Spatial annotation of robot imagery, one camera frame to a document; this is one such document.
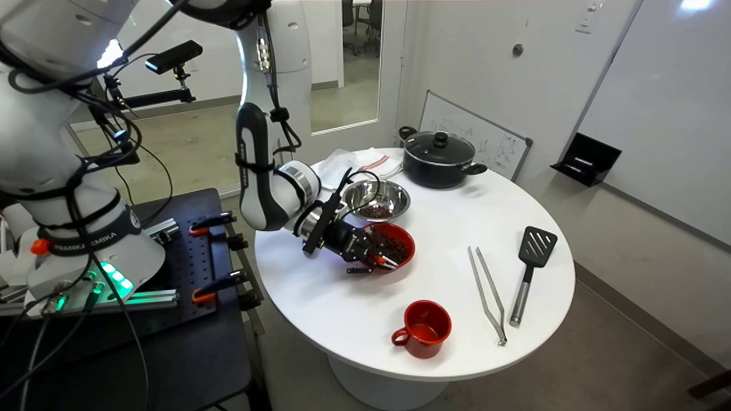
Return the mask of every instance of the pot lid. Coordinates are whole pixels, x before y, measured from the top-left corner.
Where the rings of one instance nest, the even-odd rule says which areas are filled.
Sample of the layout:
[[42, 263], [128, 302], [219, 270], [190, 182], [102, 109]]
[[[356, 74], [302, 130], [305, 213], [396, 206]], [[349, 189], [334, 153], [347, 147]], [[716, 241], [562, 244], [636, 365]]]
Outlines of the pot lid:
[[419, 133], [407, 144], [407, 153], [423, 163], [463, 164], [473, 163], [476, 147], [447, 133]]

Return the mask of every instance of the pot handle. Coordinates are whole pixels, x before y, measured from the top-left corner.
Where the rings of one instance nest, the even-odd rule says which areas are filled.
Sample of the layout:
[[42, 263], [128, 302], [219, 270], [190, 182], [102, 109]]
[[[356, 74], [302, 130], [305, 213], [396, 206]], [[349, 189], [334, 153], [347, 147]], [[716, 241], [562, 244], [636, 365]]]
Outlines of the pot handle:
[[487, 172], [487, 164], [476, 164], [476, 163], [471, 163], [471, 164], [459, 168], [459, 172], [461, 172], [461, 174], [469, 174], [469, 177], [477, 177], [477, 174], [484, 174], [484, 172]]
[[412, 128], [412, 126], [403, 126], [401, 130], [398, 130], [398, 134], [404, 140], [404, 141], [409, 141], [412, 140], [412, 134], [417, 134], [419, 130], [417, 128]]
[[451, 138], [446, 133], [436, 133], [431, 147], [446, 148], [446, 147], [451, 147]]

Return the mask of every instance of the mug handle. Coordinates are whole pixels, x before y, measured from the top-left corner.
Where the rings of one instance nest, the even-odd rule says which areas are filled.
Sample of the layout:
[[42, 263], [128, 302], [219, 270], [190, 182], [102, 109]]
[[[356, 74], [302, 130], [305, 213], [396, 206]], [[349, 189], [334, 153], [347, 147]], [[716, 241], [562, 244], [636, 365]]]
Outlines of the mug handle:
[[396, 334], [391, 335], [391, 343], [394, 343], [396, 347], [404, 347], [409, 341], [412, 341], [409, 329], [401, 329], [401, 332], [396, 332]]

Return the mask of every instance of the red bowl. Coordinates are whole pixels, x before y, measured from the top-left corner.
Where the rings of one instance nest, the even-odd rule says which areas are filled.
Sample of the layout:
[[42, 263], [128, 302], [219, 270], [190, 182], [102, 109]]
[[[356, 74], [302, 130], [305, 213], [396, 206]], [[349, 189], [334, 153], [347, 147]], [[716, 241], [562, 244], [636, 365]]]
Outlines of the red bowl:
[[409, 265], [409, 260], [417, 254], [417, 243], [409, 235], [409, 230], [394, 227], [389, 221], [372, 221], [366, 227], [366, 234], [379, 243], [385, 250], [385, 257], [398, 263], [398, 270]]

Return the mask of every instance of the table pedestal base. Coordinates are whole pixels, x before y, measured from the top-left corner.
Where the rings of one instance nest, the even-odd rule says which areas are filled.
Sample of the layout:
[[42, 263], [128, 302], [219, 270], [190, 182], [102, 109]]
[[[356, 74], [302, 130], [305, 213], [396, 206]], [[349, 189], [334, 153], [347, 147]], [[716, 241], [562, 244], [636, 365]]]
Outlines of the table pedestal base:
[[434, 403], [447, 384], [398, 382], [361, 373], [349, 365], [332, 365], [341, 386], [358, 403], [385, 411], [412, 411]]

